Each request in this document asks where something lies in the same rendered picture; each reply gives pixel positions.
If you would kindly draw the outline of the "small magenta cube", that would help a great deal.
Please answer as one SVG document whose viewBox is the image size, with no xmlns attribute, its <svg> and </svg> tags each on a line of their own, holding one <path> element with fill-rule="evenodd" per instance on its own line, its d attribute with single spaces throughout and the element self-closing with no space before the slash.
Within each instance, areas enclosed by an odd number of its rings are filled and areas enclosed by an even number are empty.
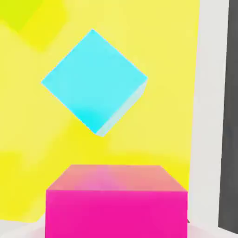
<svg viewBox="0 0 238 238">
<path fill-rule="evenodd" d="M 46 190 L 45 238 L 187 238 L 187 196 L 159 165 L 71 165 Z"/>
</svg>

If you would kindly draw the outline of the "small cyan cube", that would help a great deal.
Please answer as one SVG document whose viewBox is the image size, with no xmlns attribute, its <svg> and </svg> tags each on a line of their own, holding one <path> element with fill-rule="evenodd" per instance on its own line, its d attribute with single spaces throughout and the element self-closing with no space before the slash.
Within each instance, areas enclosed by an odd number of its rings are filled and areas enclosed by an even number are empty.
<svg viewBox="0 0 238 238">
<path fill-rule="evenodd" d="M 41 83 L 94 134 L 105 136 L 144 93 L 147 77 L 92 29 Z"/>
</svg>

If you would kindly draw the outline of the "small yellow-green cube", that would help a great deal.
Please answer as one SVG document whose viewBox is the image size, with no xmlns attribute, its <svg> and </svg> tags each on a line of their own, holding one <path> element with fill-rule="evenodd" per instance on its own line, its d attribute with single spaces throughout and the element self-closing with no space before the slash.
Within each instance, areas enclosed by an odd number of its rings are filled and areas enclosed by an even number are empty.
<svg viewBox="0 0 238 238">
<path fill-rule="evenodd" d="M 0 24 L 19 33 L 43 0 L 0 0 Z"/>
</svg>

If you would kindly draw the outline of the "large yellow box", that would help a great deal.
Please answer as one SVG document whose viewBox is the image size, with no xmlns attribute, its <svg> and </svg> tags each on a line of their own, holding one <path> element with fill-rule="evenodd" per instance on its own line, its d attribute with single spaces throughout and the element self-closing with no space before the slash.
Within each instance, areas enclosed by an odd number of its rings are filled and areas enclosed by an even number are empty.
<svg viewBox="0 0 238 238">
<path fill-rule="evenodd" d="M 0 221 L 35 222 L 70 164 L 162 165 L 188 187 L 199 0 L 43 0 L 17 33 L 0 24 Z M 94 29 L 147 76 L 104 136 L 41 83 Z"/>
</svg>

